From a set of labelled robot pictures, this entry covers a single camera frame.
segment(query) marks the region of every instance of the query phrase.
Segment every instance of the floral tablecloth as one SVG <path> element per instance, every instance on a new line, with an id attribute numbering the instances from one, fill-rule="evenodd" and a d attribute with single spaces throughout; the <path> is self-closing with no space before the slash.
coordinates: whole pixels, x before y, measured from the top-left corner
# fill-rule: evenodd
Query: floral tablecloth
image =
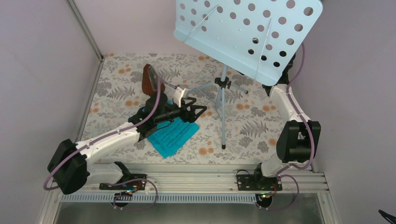
<path id="1" fill-rule="evenodd" d="M 166 81 L 190 89 L 219 77 L 222 64 L 205 55 L 182 54 L 108 54 L 93 97 L 83 139 L 89 139 L 124 123 L 149 98 L 141 91 L 143 67 L 151 64 Z M 200 92 L 193 93 L 197 105 L 208 110 L 196 121 L 198 132 L 178 150 L 164 159 L 143 140 L 120 148 L 99 162 L 156 164 L 258 164 L 276 153 L 276 141 L 283 122 L 276 106 L 262 85 L 229 69 L 228 77 L 249 91 L 226 89 L 226 149 L 221 149 L 221 120 L 214 103 Z M 217 86 L 203 92 L 215 99 Z M 173 90 L 166 88 L 170 99 Z"/>

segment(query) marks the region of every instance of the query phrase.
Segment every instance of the music stand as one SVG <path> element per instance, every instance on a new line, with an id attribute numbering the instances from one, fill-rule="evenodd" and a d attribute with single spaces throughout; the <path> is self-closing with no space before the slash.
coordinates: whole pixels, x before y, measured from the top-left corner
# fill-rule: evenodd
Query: music stand
<path id="1" fill-rule="evenodd" d="M 225 88 L 245 89 L 226 77 L 228 65 L 263 85 L 275 85 L 320 16 L 319 0 L 176 0 L 174 36 L 224 64 L 221 78 L 191 90 L 219 85 L 222 148 L 225 139 Z"/>

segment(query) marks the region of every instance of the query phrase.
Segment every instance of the music stand tripod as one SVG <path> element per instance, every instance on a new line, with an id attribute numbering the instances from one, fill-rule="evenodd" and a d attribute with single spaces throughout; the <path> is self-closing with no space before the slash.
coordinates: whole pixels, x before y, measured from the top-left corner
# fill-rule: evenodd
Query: music stand tripod
<path id="1" fill-rule="evenodd" d="M 221 101 L 221 148 L 225 149 L 226 148 L 226 87 L 230 89 L 231 86 L 235 87 L 236 89 L 244 92 L 245 94 L 248 94 L 249 92 L 242 87 L 236 85 L 228 77 L 226 77 L 228 70 L 228 66 L 223 64 L 223 71 L 221 73 L 221 77 L 215 78 L 214 81 L 209 82 L 207 84 L 204 84 L 200 87 L 197 87 L 195 89 L 192 89 L 190 91 L 191 93 L 194 92 L 202 92 L 202 89 L 212 86 L 212 85 L 218 85 L 218 91 L 217 91 L 217 97 L 216 97 L 216 102 L 214 102 L 213 99 L 210 99 L 206 94 L 203 93 L 203 95 L 208 98 L 210 101 L 213 101 L 215 103 L 215 108 L 216 111 L 220 107 L 220 101 Z"/>

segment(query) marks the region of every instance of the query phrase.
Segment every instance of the lavender wall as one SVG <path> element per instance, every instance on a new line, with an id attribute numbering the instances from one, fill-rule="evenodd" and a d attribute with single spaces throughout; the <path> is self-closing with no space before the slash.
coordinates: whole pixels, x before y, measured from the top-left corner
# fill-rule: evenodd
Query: lavender wall
<path id="1" fill-rule="evenodd" d="M 103 54 L 199 51 L 173 36 L 176 0 L 75 0 Z"/>
<path id="2" fill-rule="evenodd" d="M 322 125 L 315 163 L 342 223 L 385 224 L 378 209 L 396 216 L 396 1 L 323 5 L 293 91 Z"/>
<path id="3" fill-rule="evenodd" d="M 1 223 L 37 221 L 46 167 L 75 139 L 99 61 L 65 0 L 0 6 Z"/>

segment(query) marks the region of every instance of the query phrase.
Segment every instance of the brown object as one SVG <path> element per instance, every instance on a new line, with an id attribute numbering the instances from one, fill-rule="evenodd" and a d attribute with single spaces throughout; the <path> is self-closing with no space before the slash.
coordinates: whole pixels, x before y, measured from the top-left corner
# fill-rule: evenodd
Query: brown object
<path id="1" fill-rule="evenodd" d="M 151 64 L 146 64 L 146 66 L 144 66 L 143 68 L 143 79 L 141 81 L 141 90 L 143 91 L 144 94 L 151 96 L 153 93 L 156 92 L 156 90 L 153 90 L 153 86 L 152 83 L 150 81 L 150 77 L 149 77 L 149 72 L 154 73 L 155 75 L 155 79 L 157 81 L 158 79 L 158 75 L 156 73 L 156 71 L 154 70 L 154 68 L 151 66 Z M 161 83 L 161 92 L 165 91 L 165 85 L 163 83 Z"/>

